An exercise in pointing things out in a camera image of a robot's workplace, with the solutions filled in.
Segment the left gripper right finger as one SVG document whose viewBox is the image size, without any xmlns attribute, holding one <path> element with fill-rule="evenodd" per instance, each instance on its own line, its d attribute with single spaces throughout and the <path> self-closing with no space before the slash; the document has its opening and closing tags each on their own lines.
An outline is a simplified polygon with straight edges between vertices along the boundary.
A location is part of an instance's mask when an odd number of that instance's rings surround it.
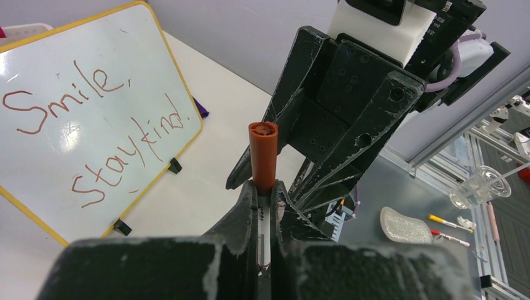
<svg viewBox="0 0 530 300">
<path fill-rule="evenodd" d="M 446 249 L 383 242 L 339 244 L 271 191 L 273 299 L 475 299 L 469 274 Z"/>
</svg>

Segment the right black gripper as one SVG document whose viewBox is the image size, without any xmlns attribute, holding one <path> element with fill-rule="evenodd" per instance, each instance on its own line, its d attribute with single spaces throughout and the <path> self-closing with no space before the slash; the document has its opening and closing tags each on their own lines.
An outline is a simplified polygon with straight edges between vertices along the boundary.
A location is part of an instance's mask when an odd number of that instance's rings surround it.
<svg viewBox="0 0 530 300">
<path fill-rule="evenodd" d="M 290 145 L 317 163 L 291 197 L 302 212 L 347 197 L 364 173 L 351 164 L 425 90 L 424 81 L 343 41 L 343 34 L 333 39 L 311 26 L 299 28 L 262 119 L 277 124 L 278 151 Z"/>
</svg>

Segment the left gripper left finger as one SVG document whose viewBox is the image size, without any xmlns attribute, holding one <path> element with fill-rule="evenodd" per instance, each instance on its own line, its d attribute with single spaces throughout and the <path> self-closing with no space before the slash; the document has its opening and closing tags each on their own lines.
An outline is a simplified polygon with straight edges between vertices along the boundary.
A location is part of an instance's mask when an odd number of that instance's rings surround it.
<svg viewBox="0 0 530 300">
<path fill-rule="evenodd" d="M 57 258 L 39 299 L 256 299 L 258 195 L 201 236 L 85 239 Z"/>
</svg>

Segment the white marker pen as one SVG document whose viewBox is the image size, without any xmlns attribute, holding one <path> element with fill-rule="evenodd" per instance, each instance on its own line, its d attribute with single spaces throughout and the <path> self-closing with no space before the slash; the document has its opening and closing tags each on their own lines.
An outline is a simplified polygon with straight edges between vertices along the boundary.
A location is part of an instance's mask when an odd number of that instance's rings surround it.
<svg viewBox="0 0 530 300">
<path fill-rule="evenodd" d="M 257 212 L 257 263 L 267 270 L 271 263 L 271 208 L 265 196 L 257 197 Z"/>
</svg>

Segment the red marker cap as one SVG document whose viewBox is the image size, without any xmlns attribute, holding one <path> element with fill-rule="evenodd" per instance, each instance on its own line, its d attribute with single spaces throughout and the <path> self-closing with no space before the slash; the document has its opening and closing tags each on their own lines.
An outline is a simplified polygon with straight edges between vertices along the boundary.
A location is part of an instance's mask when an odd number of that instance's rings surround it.
<svg viewBox="0 0 530 300">
<path fill-rule="evenodd" d="M 276 182 L 278 125 L 253 122 L 248 126 L 252 180 L 259 196 L 270 195 Z"/>
</svg>

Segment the yellow framed whiteboard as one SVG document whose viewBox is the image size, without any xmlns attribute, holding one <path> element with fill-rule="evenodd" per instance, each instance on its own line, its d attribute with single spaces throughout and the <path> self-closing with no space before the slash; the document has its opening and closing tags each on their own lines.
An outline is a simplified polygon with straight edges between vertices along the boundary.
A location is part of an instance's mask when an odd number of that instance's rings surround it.
<svg viewBox="0 0 530 300">
<path fill-rule="evenodd" d="M 1 48 L 1 194 L 62 245 L 107 235 L 202 128 L 143 1 Z"/>
</svg>

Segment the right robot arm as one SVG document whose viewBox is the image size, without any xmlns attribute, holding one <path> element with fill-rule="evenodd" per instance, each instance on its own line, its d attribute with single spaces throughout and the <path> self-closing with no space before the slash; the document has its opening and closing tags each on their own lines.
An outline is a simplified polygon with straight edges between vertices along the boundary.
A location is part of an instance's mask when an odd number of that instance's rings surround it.
<svg viewBox="0 0 530 300">
<path fill-rule="evenodd" d="M 509 56 L 475 21 L 481 1 L 339 1 L 329 29 L 300 27 L 262 125 L 301 153 L 290 200 L 343 199 L 413 112 L 451 105 Z"/>
</svg>

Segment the black whiteboard foot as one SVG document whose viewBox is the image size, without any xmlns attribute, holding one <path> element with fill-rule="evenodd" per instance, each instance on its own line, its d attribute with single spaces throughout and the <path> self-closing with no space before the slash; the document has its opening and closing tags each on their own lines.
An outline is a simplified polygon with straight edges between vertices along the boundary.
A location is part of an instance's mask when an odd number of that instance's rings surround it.
<svg viewBox="0 0 530 300">
<path fill-rule="evenodd" d="M 112 230 L 123 236 L 130 235 L 132 231 L 132 229 L 121 219 L 116 220 L 116 222 L 112 225 Z"/>
<path fill-rule="evenodd" d="M 174 157 L 169 162 L 168 171 L 172 172 L 173 174 L 179 174 L 182 171 L 183 167 L 179 163 L 179 161 Z"/>
</svg>

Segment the red capped spare marker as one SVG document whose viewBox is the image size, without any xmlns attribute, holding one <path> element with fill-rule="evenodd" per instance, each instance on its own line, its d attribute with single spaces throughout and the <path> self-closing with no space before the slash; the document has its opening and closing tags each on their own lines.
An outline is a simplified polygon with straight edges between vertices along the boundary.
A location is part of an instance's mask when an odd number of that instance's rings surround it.
<svg viewBox="0 0 530 300">
<path fill-rule="evenodd" d="M 458 244 L 460 244 L 460 245 L 462 245 L 462 246 L 464 246 L 464 247 L 467 247 L 467 248 L 471 248 L 471 247 L 472 247 L 472 244 L 471 244 L 470 242 L 463 241 L 463 240 L 458 239 L 458 238 L 456 238 L 456 237 L 452 237 L 452 236 L 450 236 L 450 235 L 448 235 L 448 234 L 444 234 L 444 233 L 442 233 L 442 232 L 440 232 L 440 231 L 437 231 L 437 230 L 435 230 L 435 229 L 432 229 L 432 228 L 431 228 L 431 229 L 430 229 L 430 232 L 431 232 L 431 234 L 432 234 L 434 237 L 436 237 L 436 238 L 439 238 L 439 239 L 446 239 L 446 240 L 448 240 L 448 241 L 452 241 L 452 242 L 454 242 L 454 243 L 458 243 Z"/>
</svg>

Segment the purple cloth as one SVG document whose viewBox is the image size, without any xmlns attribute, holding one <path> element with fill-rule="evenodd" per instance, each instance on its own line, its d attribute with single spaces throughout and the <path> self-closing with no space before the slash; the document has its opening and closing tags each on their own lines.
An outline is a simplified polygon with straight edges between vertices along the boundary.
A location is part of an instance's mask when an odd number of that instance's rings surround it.
<svg viewBox="0 0 530 300">
<path fill-rule="evenodd" d="M 199 114 L 202 119 L 207 118 L 210 115 L 210 112 L 194 97 L 193 98 L 194 103 L 197 107 L 197 110 L 199 111 Z"/>
</svg>

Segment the clear plastic cup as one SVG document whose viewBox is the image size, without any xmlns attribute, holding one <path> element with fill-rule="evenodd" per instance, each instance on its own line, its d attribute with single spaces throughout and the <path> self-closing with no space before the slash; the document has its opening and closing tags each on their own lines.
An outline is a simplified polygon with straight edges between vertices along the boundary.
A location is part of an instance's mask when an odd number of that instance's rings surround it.
<svg viewBox="0 0 530 300">
<path fill-rule="evenodd" d="M 506 178 L 489 166 L 479 166 L 467 180 L 449 192 L 449 199 L 459 209 L 471 209 L 512 193 Z"/>
</svg>

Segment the pink stick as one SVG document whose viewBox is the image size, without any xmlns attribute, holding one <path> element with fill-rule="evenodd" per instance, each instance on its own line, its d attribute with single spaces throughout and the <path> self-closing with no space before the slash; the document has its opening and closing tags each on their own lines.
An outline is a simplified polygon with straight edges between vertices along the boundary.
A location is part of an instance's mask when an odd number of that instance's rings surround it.
<svg viewBox="0 0 530 300">
<path fill-rule="evenodd" d="M 498 243 L 500 241 L 499 229 L 496 222 L 496 215 L 494 212 L 494 207 L 491 201 L 488 201 L 486 204 L 486 209 L 488 213 L 488 218 L 491 226 L 492 238 L 494 242 Z"/>
</svg>

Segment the white plastic basket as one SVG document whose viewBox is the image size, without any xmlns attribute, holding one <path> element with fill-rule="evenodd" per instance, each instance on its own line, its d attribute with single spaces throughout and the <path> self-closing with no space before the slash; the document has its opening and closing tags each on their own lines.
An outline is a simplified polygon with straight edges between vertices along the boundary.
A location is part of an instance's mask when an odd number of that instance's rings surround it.
<svg viewBox="0 0 530 300">
<path fill-rule="evenodd" d="M 47 31 L 53 30 L 53 27 L 46 23 L 32 23 L 16 26 L 1 27 L 6 37 L 1 38 L 1 46 L 20 41 Z"/>
</svg>

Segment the aluminium frame post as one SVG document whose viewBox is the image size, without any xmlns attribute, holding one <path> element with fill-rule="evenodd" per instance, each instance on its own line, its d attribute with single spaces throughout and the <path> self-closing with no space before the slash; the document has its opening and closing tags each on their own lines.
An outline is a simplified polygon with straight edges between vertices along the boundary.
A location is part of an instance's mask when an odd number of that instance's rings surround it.
<svg viewBox="0 0 530 300">
<path fill-rule="evenodd" d="M 458 122 L 454 122 L 452 127 L 438 137 L 433 143 L 415 155 L 407 167 L 408 174 L 416 177 L 417 170 L 424 163 L 428 162 L 435 154 L 451 144 L 458 136 L 471 129 L 476 123 L 488 116 L 494 109 L 504 104 L 508 98 L 512 98 L 519 89 L 529 84 L 529 66 L 512 78 L 505 85 L 498 88 L 483 103 L 476 106 L 467 116 Z"/>
</svg>

